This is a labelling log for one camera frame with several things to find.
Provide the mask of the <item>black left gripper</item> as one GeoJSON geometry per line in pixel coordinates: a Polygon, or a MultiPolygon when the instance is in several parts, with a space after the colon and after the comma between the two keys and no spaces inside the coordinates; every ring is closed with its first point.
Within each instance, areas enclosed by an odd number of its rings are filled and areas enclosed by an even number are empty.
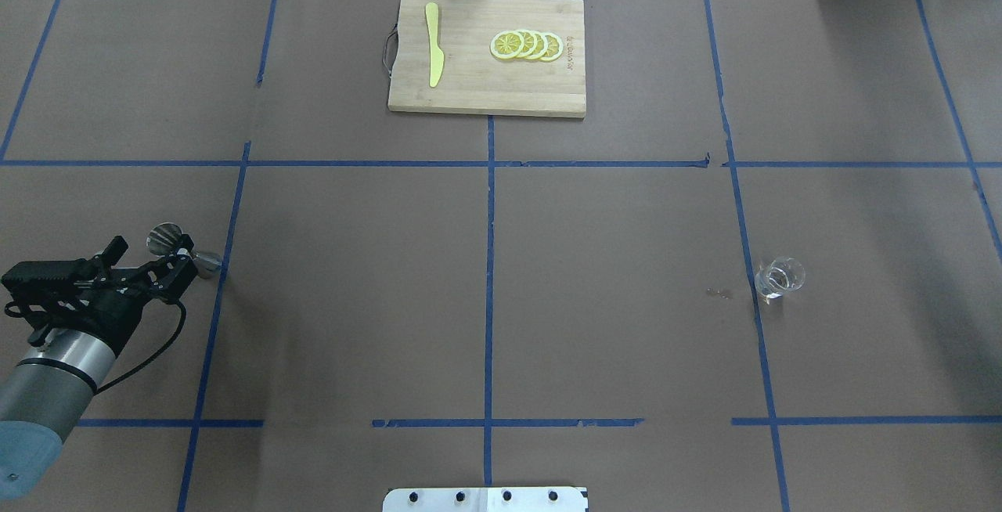
{"type": "Polygon", "coordinates": [[[4,313],[31,327],[28,344],[43,345],[57,330],[83,331],[125,345],[154,298],[176,304],[198,277],[189,235],[164,235],[161,259],[111,267],[96,259],[22,261],[2,277],[11,295],[4,313]]]}

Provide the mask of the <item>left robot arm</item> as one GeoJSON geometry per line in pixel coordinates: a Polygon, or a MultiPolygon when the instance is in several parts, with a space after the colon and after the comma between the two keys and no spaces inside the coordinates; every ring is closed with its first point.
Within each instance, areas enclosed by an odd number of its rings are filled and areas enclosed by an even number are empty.
{"type": "Polygon", "coordinates": [[[153,259],[121,267],[119,235],[90,258],[25,260],[7,270],[4,315],[30,326],[29,351],[2,385],[2,498],[29,494],[57,461],[151,301],[187,311],[182,295],[200,275],[196,247],[177,225],[150,231],[153,259]]]}

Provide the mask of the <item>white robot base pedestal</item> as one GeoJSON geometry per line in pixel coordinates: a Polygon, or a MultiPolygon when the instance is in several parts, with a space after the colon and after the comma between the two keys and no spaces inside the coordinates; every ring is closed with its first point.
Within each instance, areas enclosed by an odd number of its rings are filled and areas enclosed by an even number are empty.
{"type": "Polygon", "coordinates": [[[401,488],[387,492],[383,511],[588,511],[586,488],[514,486],[401,488]]]}

